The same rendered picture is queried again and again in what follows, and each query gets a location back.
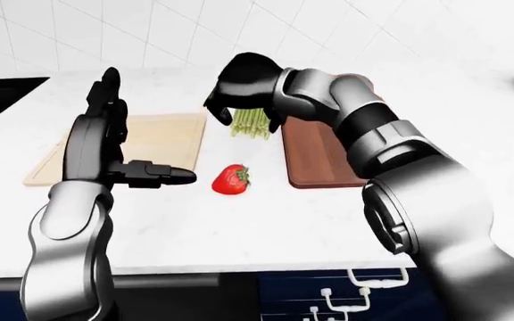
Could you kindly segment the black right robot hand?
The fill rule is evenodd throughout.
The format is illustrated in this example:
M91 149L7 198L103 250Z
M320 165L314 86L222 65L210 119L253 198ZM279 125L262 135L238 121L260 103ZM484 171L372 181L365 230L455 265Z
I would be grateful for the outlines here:
M229 109L263 109L269 132L275 133L286 116L274 110L274 90L283 69L265 55L239 53L219 74L203 106L222 125L233 122Z

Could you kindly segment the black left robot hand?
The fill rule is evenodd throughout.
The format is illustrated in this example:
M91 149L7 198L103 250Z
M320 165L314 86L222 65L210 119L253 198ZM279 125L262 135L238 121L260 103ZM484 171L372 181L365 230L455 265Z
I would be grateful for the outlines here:
M113 67L93 83L87 111L75 119L66 142L62 181L91 181L107 189L116 184L136 189L193 184L197 175L192 170L149 160L124 162L121 144L128 136L128 106L119 90L120 73Z

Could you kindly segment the green asparagus bundle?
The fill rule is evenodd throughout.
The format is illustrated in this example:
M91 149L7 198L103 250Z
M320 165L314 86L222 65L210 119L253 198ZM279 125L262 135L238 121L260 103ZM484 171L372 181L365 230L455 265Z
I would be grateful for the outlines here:
M250 138L260 137L268 140L270 120L264 109L236 109L233 114L233 121L230 125L230 135L249 136Z

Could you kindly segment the light wooden cutting board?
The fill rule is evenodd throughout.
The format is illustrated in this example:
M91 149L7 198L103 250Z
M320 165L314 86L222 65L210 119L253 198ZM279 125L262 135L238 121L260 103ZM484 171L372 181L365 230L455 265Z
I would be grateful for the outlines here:
M125 162L151 161L174 168L195 170L206 114L173 113L131 115L127 120L128 135L121 149ZM22 183L27 187L51 186L62 178L62 159L68 135L55 144Z

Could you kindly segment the red strawberry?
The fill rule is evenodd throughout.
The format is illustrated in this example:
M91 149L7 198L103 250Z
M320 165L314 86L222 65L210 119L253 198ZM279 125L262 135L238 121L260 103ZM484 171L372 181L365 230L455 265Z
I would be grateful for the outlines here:
M251 184L249 168L241 164L228 165L214 179L211 189L220 194L241 194Z

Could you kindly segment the dark brown cutting board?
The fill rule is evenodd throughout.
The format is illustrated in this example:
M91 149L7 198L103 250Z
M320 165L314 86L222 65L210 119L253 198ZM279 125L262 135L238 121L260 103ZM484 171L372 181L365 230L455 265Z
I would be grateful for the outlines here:
M296 189L364 186L350 168L332 129L322 122L289 117L281 128L288 181Z

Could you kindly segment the navy blue cabinet front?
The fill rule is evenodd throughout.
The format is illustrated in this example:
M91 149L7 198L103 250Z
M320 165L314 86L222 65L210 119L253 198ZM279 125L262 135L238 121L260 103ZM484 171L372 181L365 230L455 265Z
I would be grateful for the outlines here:
M346 321L447 321L431 285L417 269L407 269L410 281L399 288L370 289L371 307L362 312L335 312L320 295L331 288L335 306L363 305L359 287L346 270L261 272L257 275L262 321L312 320L309 307L319 307L319 318Z

